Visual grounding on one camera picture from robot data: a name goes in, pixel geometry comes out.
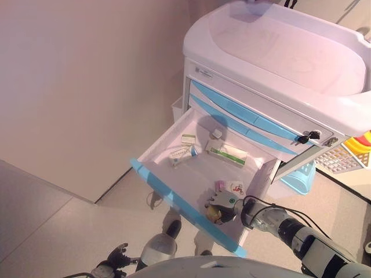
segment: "lock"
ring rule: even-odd
[[[299,136],[299,138],[296,141],[302,144],[306,144],[308,143],[309,139],[315,139],[315,140],[320,139],[320,135],[321,135],[320,131],[314,130],[314,131],[309,132],[308,135]]]

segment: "gray floor tile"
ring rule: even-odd
[[[0,262],[71,198],[0,160]]]

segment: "small box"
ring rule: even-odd
[[[226,162],[230,162],[240,168],[245,165],[246,159],[248,158],[247,152],[227,145],[223,140],[209,140],[205,150],[208,154]]]
[[[181,144],[183,146],[191,146],[196,144],[196,136],[190,134],[182,134],[181,135]]]

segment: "blue drawer trim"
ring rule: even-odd
[[[227,115],[223,114],[222,112],[218,111],[217,109],[211,107],[210,105],[204,103],[202,100],[200,100],[198,97],[195,97],[193,94],[191,94],[191,97],[196,101],[196,103],[201,106],[207,113],[211,115],[214,119],[216,119],[219,123],[221,123],[224,126],[227,126],[235,131],[237,131],[239,134],[246,136],[247,138],[250,138],[254,140],[255,142],[261,143],[267,147],[276,149],[280,152],[286,152],[291,155],[297,155],[297,153],[291,151],[290,149],[285,148],[284,146],[276,143],[273,140],[270,140],[269,138],[265,137],[264,135],[261,135],[260,133],[246,127],[245,125],[237,122],[236,120],[233,120],[231,117],[228,117]]]
[[[224,246],[228,251],[235,253],[237,256],[246,258],[247,252],[239,246],[232,238],[227,236],[217,227],[212,224],[205,216],[201,215],[196,209],[188,204],[177,193],[173,192],[166,184],[164,184],[158,177],[153,175],[142,163],[137,159],[131,159],[134,170],[149,184],[158,194],[160,194],[171,206],[176,206],[180,209],[181,214],[190,223],[197,228],[204,229],[210,234],[218,244]]]
[[[196,88],[212,102],[238,119],[282,138],[289,139],[291,141],[297,140],[298,135],[296,135],[294,132],[272,122],[271,120],[266,119],[263,116],[260,116],[258,113],[251,111],[250,109],[228,99],[227,97],[222,96],[218,92],[194,80],[192,80],[192,84],[196,86]]]

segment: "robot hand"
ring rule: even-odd
[[[216,191],[205,204],[206,216],[210,221],[221,225],[232,220],[238,214],[237,207],[240,204],[242,205],[242,199],[238,199],[233,193],[223,189]]]

